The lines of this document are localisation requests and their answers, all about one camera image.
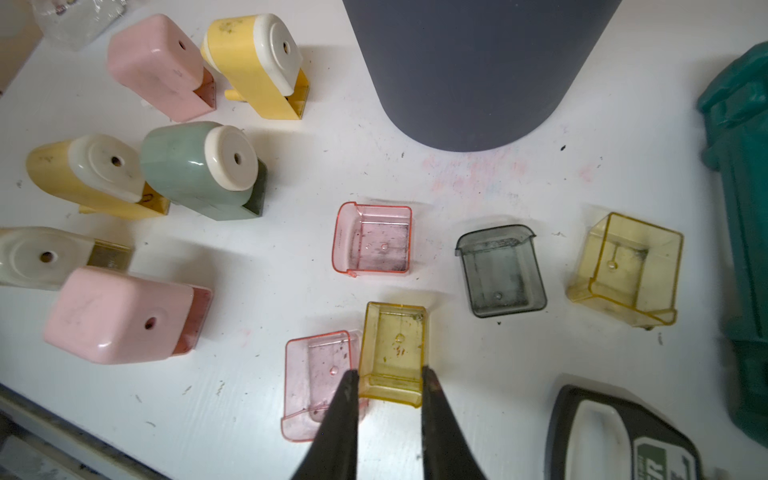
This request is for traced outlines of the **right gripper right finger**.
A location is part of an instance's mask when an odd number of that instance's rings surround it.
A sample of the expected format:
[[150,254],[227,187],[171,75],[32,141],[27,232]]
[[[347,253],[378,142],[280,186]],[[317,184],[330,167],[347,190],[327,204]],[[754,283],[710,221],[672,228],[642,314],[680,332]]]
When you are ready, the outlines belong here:
[[436,373],[422,369],[422,461],[425,479],[485,479]]

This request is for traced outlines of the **yellow shavings tray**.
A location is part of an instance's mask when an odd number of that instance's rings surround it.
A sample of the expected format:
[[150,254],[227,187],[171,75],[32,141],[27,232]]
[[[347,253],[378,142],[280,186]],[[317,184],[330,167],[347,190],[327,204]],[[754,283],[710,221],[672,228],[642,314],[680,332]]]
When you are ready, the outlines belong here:
[[588,231],[566,296],[634,328],[671,326],[683,245],[678,231],[611,212]]
[[359,396],[419,408],[428,312],[422,306],[367,304],[358,366]]

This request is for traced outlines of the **pink shavings tray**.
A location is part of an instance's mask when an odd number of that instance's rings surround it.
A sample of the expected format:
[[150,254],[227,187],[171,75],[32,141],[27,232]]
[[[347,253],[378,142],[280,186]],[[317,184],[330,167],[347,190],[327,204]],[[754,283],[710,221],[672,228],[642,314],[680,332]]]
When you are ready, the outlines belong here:
[[342,204],[334,229],[332,268],[351,277],[408,273],[412,227],[409,206]]
[[359,364],[362,332],[340,330],[292,339],[285,346],[282,436],[312,441],[344,373]]

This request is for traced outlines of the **green pencil sharpener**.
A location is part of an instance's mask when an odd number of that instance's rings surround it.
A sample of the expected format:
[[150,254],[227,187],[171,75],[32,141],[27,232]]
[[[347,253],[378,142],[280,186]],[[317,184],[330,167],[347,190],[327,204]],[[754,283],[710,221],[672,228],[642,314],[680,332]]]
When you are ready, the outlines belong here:
[[234,126],[201,121],[154,129],[142,142],[140,166],[159,194],[213,220],[263,214],[267,167]]

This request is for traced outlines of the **pink sharpener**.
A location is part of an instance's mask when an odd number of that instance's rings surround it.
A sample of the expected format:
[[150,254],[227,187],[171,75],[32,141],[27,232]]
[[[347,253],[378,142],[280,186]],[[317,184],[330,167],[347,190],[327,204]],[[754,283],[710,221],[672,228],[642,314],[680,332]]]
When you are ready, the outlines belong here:
[[174,122],[216,110],[216,85],[194,42],[164,14],[112,36],[111,76]]
[[201,286],[82,267],[61,288],[43,338],[96,364],[165,360],[195,348],[213,297]]

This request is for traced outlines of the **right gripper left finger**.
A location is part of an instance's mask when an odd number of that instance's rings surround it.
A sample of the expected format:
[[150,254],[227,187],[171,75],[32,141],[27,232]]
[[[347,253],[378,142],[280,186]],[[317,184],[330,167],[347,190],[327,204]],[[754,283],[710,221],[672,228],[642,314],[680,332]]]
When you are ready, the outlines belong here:
[[358,386],[358,371],[346,371],[293,480],[357,478]]

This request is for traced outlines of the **clear green-sharpener tray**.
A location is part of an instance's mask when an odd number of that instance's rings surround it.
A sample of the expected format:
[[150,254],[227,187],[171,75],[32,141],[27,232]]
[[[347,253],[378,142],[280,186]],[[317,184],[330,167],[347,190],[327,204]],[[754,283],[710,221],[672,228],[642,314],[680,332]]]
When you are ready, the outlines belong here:
[[468,232],[456,244],[470,308],[478,318],[540,311],[547,296],[536,258],[535,233],[513,224]]

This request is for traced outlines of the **yellow sharpener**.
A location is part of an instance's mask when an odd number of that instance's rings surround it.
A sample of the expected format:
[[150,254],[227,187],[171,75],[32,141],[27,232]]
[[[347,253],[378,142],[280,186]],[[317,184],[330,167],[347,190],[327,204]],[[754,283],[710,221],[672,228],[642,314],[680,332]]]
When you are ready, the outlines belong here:
[[28,154],[26,171],[41,190],[77,204],[81,213],[143,220],[169,211],[170,201],[146,182],[138,153],[109,135],[39,146]]
[[1,284],[58,290],[78,268],[93,266],[124,272],[134,249],[49,227],[1,230]]
[[276,15],[218,19],[203,37],[204,60],[226,78],[230,101],[249,104],[268,120],[299,120],[309,93],[303,57]]

